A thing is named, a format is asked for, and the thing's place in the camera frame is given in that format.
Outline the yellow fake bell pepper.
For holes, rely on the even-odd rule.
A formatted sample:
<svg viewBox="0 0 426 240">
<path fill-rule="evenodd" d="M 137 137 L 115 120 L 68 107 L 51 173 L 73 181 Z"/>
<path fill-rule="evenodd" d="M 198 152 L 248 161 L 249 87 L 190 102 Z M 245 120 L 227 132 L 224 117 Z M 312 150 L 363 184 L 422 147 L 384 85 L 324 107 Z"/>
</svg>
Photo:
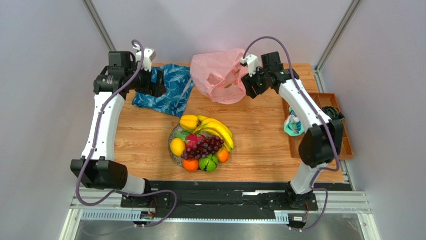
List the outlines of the yellow fake bell pepper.
<svg viewBox="0 0 426 240">
<path fill-rule="evenodd" d="M 188 132 L 195 131 L 199 126 L 199 118 L 196 115 L 183 115 L 180 118 L 179 125 Z"/>
</svg>

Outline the pink plastic bag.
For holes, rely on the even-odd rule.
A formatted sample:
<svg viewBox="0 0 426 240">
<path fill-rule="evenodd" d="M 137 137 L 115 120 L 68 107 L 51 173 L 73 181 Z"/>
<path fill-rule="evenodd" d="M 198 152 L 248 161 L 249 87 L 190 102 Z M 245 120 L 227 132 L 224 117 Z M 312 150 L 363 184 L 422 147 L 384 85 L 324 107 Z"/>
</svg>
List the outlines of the pink plastic bag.
<svg viewBox="0 0 426 240">
<path fill-rule="evenodd" d="M 192 57 L 190 76 L 199 92 L 212 102 L 232 105 L 246 96 L 242 77 L 248 70 L 241 65 L 245 50 L 233 48 L 223 52 Z"/>
</svg>

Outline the yellow fake lemon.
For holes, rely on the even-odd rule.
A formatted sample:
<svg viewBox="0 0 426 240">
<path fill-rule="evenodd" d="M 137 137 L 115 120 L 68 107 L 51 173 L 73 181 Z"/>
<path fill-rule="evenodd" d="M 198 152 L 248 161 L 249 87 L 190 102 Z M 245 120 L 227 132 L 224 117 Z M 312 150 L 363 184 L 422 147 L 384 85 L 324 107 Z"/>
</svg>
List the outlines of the yellow fake lemon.
<svg viewBox="0 0 426 240">
<path fill-rule="evenodd" d="M 181 157 L 186 151 L 186 143 L 180 138 L 174 138 L 170 143 L 170 150 L 176 157 Z"/>
</svg>

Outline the red fake dragon fruit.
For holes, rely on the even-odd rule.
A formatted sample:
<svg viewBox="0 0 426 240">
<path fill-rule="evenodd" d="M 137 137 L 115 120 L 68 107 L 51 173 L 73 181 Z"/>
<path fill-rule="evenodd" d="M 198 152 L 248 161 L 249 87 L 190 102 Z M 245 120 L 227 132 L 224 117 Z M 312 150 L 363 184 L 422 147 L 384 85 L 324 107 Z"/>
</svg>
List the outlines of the red fake dragon fruit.
<svg viewBox="0 0 426 240">
<path fill-rule="evenodd" d="M 179 132 L 174 137 L 183 140 L 187 149 L 192 149 L 199 141 L 206 139 L 200 134 L 184 134 Z"/>
</svg>

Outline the yellow fake banana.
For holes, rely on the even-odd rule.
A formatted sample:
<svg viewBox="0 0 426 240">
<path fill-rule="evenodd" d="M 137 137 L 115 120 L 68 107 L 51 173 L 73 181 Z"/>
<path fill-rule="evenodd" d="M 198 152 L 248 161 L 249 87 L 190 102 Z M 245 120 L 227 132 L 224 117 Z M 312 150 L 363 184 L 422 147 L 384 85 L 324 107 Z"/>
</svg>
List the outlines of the yellow fake banana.
<svg viewBox="0 0 426 240">
<path fill-rule="evenodd" d="M 195 131 L 193 131 L 193 133 L 208 133 L 210 135 L 219 137 L 221 140 L 224 141 L 225 148 L 229 152 L 234 150 L 235 148 L 233 137 L 231 137 L 228 132 L 217 123 L 208 123 L 207 125 L 200 125 Z"/>
<path fill-rule="evenodd" d="M 219 120 L 217 120 L 215 118 L 209 118 L 209 117 L 206 117 L 206 116 L 203 116 L 203 115 L 197 115 L 196 117 L 200 121 L 201 125 L 204 126 L 204 125 L 207 125 L 209 123 L 216 123 L 216 124 L 222 126 L 231 137 L 234 136 L 233 133 L 231 132 L 231 130 L 225 124 L 223 124 L 222 122 L 220 122 Z"/>
</svg>

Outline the dark red fake grapes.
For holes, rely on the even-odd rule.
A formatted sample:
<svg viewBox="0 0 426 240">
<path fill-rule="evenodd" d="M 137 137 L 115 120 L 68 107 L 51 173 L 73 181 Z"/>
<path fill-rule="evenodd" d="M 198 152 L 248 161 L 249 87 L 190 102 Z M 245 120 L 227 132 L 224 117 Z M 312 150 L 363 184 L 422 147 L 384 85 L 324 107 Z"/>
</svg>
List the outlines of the dark red fake grapes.
<svg viewBox="0 0 426 240">
<path fill-rule="evenodd" d="M 208 155 L 215 155 L 224 146 L 224 141 L 218 136 L 206 137 L 199 141 L 193 148 L 187 148 L 181 156 L 184 160 L 200 160 Z"/>
</svg>

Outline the fake orange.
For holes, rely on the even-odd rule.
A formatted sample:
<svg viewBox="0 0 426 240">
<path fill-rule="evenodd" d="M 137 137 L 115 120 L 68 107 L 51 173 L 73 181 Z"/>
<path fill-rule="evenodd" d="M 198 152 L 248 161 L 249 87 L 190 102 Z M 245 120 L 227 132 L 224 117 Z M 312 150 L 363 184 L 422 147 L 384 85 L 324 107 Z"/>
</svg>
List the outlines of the fake orange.
<svg viewBox="0 0 426 240">
<path fill-rule="evenodd" d="M 199 161 L 194 158 L 184 159 L 182 161 L 183 168 L 188 172 L 196 172 L 199 170 Z"/>
</svg>

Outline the fake mango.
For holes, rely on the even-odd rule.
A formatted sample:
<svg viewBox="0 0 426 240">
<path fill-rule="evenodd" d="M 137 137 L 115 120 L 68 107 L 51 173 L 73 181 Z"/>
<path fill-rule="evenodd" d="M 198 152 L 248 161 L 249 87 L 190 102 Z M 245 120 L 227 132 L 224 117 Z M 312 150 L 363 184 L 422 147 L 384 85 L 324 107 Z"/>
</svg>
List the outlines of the fake mango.
<svg viewBox="0 0 426 240">
<path fill-rule="evenodd" d="M 230 153 L 226 148 L 220 149 L 215 155 L 220 163 L 226 163 L 230 158 Z"/>
</svg>

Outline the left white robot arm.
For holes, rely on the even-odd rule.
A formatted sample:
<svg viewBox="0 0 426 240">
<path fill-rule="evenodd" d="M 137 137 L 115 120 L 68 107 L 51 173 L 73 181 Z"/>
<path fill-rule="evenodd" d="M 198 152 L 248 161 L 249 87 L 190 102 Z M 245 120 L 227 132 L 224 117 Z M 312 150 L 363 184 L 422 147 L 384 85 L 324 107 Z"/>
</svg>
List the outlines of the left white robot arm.
<svg viewBox="0 0 426 240">
<path fill-rule="evenodd" d="M 87 144 L 80 159 L 71 162 L 71 172 L 88 189 L 115 190 L 126 195 L 149 192 L 148 180 L 135 177 L 128 168 L 115 161 L 115 140 L 118 122 L 127 94 L 136 91 L 156 98 L 166 93 L 164 72 L 152 81 L 154 49 L 111 51 L 108 65 L 93 83 L 94 115 Z"/>
</svg>

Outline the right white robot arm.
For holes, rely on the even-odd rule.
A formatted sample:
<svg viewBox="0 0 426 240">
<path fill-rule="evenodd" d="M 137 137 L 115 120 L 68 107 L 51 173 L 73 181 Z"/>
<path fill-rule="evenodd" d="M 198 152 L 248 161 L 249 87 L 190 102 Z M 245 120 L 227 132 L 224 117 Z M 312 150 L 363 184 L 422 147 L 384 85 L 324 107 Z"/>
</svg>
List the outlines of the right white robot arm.
<svg viewBox="0 0 426 240">
<path fill-rule="evenodd" d="M 301 164 L 290 181 L 287 195 L 293 200 L 306 198 L 314 190 L 315 181 L 332 161 L 339 160 L 343 140 L 343 124 L 331 119 L 307 93 L 302 81 L 290 65 L 285 68 L 278 52 L 247 55 L 240 64 L 248 68 L 242 78 L 246 95 L 255 99 L 273 89 L 298 117 L 304 137 L 299 145 Z"/>
</svg>

